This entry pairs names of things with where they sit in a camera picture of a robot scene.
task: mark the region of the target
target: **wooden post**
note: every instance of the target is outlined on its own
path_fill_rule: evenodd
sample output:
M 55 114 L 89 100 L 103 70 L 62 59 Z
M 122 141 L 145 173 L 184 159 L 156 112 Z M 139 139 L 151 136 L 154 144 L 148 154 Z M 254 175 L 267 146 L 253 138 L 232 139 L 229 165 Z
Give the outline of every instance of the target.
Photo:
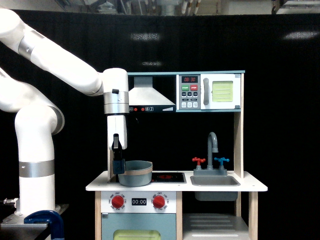
M 241 112 L 234 113 L 234 173 L 244 178 L 244 74 L 241 74 Z
M 112 179 L 114 176 L 114 152 L 109 149 L 109 138 L 107 136 L 107 167 L 108 167 L 108 178 Z
M 241 192 L 238 191 L 238 198 L 234 202 L 234 215 L 241 217 Z
M 249 237 L 258 240 L 258 192 L 249 192 Z
M 176 192 L 176 240 L 182 240 L 182 191 Z
M 101 191 L 95 191 L 95 240 L 101 240 Z

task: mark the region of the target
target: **green button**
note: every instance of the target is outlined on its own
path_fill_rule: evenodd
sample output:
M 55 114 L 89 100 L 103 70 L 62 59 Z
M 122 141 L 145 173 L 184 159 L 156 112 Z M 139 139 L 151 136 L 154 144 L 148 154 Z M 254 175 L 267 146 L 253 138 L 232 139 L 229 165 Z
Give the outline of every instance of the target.
M 189 91 L 189 85 L 182 85 L 182 91 Z

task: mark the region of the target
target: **red faucet handle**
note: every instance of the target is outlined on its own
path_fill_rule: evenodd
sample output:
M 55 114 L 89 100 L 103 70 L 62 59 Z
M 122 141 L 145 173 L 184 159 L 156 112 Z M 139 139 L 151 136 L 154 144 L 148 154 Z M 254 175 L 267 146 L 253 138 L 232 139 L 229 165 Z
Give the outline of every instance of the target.
M 197 161 L 197 165 L 200 166 L 200 163 L 204 163 L 206 161 L 205 158 L 198 158 L 198 157 L 194 157 L 192 158 L 192 162 L 196 162 Z

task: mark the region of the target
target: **oven door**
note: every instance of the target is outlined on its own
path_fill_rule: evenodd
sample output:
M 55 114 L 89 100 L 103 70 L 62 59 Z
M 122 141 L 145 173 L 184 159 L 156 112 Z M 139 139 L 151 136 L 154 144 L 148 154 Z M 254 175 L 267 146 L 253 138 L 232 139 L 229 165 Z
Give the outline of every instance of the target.
M 241 74 L 201 74 L 201 109 L 240 109 Z
M 102 214 L 102 240 L 176 240 L 174 213 Z

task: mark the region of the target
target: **ceiling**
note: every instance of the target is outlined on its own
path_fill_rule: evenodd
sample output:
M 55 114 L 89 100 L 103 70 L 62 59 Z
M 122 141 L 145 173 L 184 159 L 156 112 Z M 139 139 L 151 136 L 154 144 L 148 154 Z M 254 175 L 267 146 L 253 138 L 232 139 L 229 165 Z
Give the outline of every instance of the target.
M 187 7 L 185 13 L 182 13 L 184 1 L 186 1 L 185 4 L 190 5 L 190 8 Z M 196 8 L 197 1 L 200 2 L 198 8 Z M 199 16 L 256 15 L 272 14 L 272 12 L 277 14 L 320 13 L 320 0 L 0 0 L 0 8 L 164 16 L 194 15 L 195 12 Z

